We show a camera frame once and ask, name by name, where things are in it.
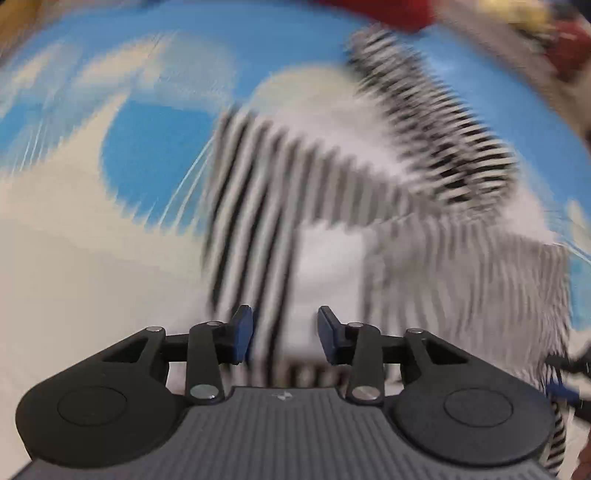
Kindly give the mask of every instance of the screw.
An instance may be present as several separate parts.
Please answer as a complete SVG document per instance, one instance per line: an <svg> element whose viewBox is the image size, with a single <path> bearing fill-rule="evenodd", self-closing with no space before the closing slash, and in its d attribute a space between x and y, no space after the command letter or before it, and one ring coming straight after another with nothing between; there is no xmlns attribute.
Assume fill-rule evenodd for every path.
<svg viewBox="0 0 591 480"><path fill-rule="evenodd" d="M368 385L361 385L360 387L355 387L351 394L357 399L362 401L373 401L377 400L381 393L375 387L370 387Z"/></svg>
<svg viewBox="0 0 591 480"><path fill-rule="evenodd" d="M213 400L219 395L220 391L213 385L200 383L191 387L189 393L192 397L198 398L199 400Z"/></svg>

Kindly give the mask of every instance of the red object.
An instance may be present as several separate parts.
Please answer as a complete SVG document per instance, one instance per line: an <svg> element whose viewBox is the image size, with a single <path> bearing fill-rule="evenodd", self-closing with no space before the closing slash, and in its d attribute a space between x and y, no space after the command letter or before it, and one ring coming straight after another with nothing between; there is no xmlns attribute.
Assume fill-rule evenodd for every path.
<svg viewBox="0 0 591 480"><path fill-rule="evenodd" d="M319 0L366 15L390 27L415 32L433 23L431 0Z"/></svg>
<svg viewBox="0 0 591 480"><path fill-rule="evenodd" d="M591 58L591 37L576 21L557 21L558 40L547 51L560 80L568 82Z"/></svg>

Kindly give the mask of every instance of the striped cloth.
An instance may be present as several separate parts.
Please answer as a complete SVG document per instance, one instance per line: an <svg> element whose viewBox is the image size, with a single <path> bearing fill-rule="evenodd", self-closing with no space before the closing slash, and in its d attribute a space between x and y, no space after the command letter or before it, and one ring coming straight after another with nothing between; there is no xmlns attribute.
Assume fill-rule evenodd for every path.
<svg viewBox="0 0 591 480"><path fill-rule="evenodd" d="M541 360L566 352L567 257L494 225L514 183L510 150L389 34L355 35L350 55L361 94L379 100L422 180L402 187L246 109L221 117L209 159L207 307L227 321L247 303L255 321L246 371L232 381L345 384L316 335L315 312L328 304L386 334L428 329L543 388L553 372ZM554 469L564 455L557 415L545 459Z"/></svg>

